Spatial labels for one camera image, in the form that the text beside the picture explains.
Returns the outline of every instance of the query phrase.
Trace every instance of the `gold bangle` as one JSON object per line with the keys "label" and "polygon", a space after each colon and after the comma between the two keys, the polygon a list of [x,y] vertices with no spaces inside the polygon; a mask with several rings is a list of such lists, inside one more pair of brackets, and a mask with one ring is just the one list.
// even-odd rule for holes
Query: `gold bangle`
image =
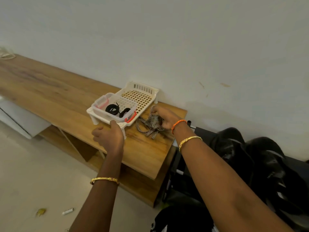
{"label": "gold bangle", "polygon": [[185,140],[181,141],[181,143],[179,144],[179,152],[180,152],[180,149],[181,149],[182,145],[183,145],[185,142],[187,142],[187,141],[189,141],[190,139],[192,139],[192,138],[199,138],[200,140],[203,141],[203,139],[202,139],[201,137],[199,137],[199,136],[192,136],[192,137],[186,138]]}
{"label": "gold bangle", "polygon": [[119,185],[119,182],[118,182],[118,179],[117,178],[93,178],[90,182],[90,184],[94,184],[96,180],[108,180],[108,181],[111,181],[111,182],[115,182]]}

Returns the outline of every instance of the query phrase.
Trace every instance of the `floor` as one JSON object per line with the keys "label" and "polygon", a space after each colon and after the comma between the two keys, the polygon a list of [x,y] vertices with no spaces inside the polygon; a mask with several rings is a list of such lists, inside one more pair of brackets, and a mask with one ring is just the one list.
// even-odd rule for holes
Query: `floor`
{"label": "floor", "polygon": [[[0,122],[0,231],[65,231],[95,176],[44,139],[28,140]],[[36,217],[40,208],[47,211]],[[70,208],[75,210],[63,216]],[[119,187],[110,231],[149,231],[158,212]]]}

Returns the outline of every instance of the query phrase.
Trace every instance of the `white basket in corner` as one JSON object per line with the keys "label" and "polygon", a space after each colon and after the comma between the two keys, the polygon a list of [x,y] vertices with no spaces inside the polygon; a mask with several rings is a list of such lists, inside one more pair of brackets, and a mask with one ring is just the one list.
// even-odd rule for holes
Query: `white basket in corner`
{"label": "white basket in corner", "polygon": [[119,121],[113,119],[111,116],[99,115],[99,113],[95,113],[92,106],[87,109],[87,113],[90,115],[91,120],[95,125],[98,124],[98,120],[101,120],[107,124],[109,124],[111,120],[115,120],[122,129],[123,136],[126,139],[125,127],[132,125],[152,102],[158,103],[158,93],[159,89],[157,88],[141,83],[128,82],[123,89],[119,90],[115,94],[137,102],[136,110],[129,118],[127,118],[125,121]]}

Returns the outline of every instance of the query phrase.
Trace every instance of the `bundle of shoelace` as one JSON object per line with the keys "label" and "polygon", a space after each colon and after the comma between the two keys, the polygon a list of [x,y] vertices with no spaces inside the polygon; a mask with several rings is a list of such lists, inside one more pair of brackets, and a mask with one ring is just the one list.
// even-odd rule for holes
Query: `bundle of shoelace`
{"label": "bundle of shoelace", "polygon": [[[152,135],[152,140],[156,137],[156,135],[158,134],[158,132],[160,131],[166,131],[167,129],[164,129],[162,128],[162,117],[156,115],[156,114],[153,114],[152,113],[152,109],[155,107],[156,105],[153,105],[151,106],[150,108],[150,113],[149,113],[149,116],[148,116],[148,119],[147,120],[144,120],[143,118],[138,118],[136,120],[136,128],[139,132],[141,133],[145,133],[146,134],[146,137],[148,137],[150,134],[154,133]],[[148,128],[149,130],[148,131],[142,131],[139,127],[139,124],[138,122],[141,121],[142,123],[144,123]]]}

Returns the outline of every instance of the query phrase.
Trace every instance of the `hand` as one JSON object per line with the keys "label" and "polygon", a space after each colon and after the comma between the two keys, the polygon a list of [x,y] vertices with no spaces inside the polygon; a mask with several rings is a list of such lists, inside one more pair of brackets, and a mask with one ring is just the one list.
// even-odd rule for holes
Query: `hand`
{"label": "hand", "polygon": [[121,128],[112,120],[110,122],[111,129],[105,130],[103,127],[96,128],[92,131],[93,140],[98,142],[109,153],[123,153],[124,136]]}
{"label": "hand", "polygon": [[162,122],[162,126],[165,129],[171,129],[177,121],[181,120],[181,118],[177,116],[174,112],[172,112],[170,109],[160,106],[155,106],[152,109],[152,113],[157,113],[164,119],[164,121]]}

